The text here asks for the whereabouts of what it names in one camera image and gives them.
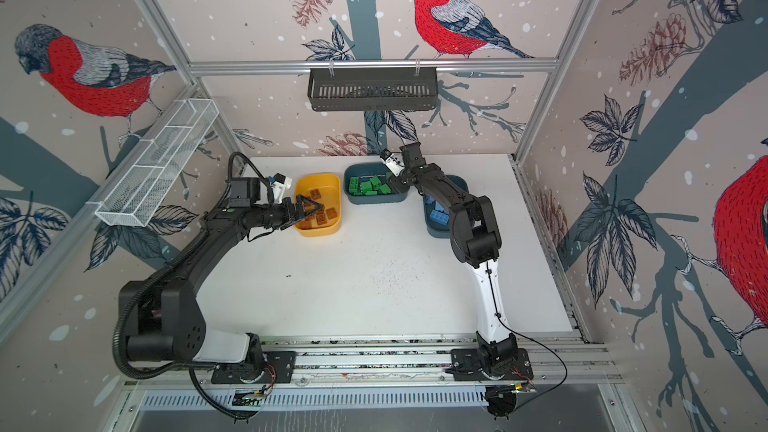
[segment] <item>dark teal bin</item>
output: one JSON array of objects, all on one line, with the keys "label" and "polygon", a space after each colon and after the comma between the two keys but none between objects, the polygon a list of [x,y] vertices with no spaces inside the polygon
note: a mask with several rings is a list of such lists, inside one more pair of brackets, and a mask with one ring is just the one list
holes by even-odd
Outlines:
[{"label": "dark teal bin", "polygon": [[389,172],[389,169],[386,168],[383,162],[368,162],[347,167],[344,171],[344,193],[346,197],[351,203],[358,206],[363,204],[387,204],[406,200],[408,191],[403,194],[379,194],[378,196],[353,196],[350,194],[350,177],[360,177],[360,182],[366,182],[371,177],[378,177],[382,182],[386,182],[387,172]]},{"label": "dark teal bin", "polygon": [[[469,188],[467,187],[467,181],[459,176],[446,176],[448,180],[454,183],[456,187],[459,187],[464,192],[469,192]],[[434,238],[449,238],[451,236],[450,231],[448,230],[447,225],[443,225],[440,222],[436,222],[434,219],[430,218],[429,215],[432,214],[432,211],[435,210],[435,204],[436,202],[433,202],[431,204],[427,203],[427,197],[424,196],[424,222],[427,224],[427,232],[429,232],[429,235],[433,236]]]}]

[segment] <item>bird wing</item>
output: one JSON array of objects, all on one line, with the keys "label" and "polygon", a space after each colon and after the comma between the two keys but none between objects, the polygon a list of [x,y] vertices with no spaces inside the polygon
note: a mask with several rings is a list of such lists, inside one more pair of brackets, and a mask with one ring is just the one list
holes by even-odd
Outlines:
[{"label": "bird wing", "polygon": [[92,46],[72,39],[78,47],[83,65],[74,74],[74,80],[84,86],[113,88],[123,85],[128,75],[126,53],[117,47]]},{"label": "bird wing", "polygon": [[464,36],[471,36],[469,33],[485,19],[480,6],[469,0],[449,0],[446,5],[434,6],[431,12],[440,25]]}]

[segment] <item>lego brick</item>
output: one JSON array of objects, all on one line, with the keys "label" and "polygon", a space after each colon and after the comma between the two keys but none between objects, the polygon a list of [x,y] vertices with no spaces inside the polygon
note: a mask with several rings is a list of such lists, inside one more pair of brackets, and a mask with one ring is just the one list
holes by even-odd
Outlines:
[{"label": "lego brick", "polygon": [[448,224],[448,214],[444,214],[437,210],[433,210],[432,213],[429,214],[429,218],[444,226]]}]

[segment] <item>bird tail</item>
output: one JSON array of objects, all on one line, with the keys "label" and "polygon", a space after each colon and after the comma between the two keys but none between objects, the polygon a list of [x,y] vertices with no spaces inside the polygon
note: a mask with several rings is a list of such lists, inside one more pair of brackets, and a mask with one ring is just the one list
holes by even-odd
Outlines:
[{"label": "bird tail", "polygon": [[509,39],[501,36],[499,37],[499,41],[496,43],[497,46],[503,48],[504,50],[508,50],[509,52],[512,52],[516,56],[522,58],[522,59],[533,59],[533,56],[530,56],[529,54],[523,52],[520,49],[515,49],[511,43],[509,43]]}]

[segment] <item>white table surface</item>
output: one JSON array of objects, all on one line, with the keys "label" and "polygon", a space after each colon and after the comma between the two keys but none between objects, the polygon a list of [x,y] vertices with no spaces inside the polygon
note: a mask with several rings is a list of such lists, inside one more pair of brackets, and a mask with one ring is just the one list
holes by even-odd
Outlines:
[{"label": "white table surface", "polygon": [[[343,178],[351,164],[376,158],[252,160],[265,176],[279,172],[296,183],[322,172]],[[499,287],[510,327],[571,331],[507,156],[427,161],[463,177],[473,195],[492,200],[502,234]],[[212,271],[197,301],[210,327],[262,336],[472,334],[477,319],[469,274],[448,239],[427,233],[422,198],[411,188],[395,204],[356,206],[344,196],[334,235],[305,238],[290,228],[242,241]]]}]

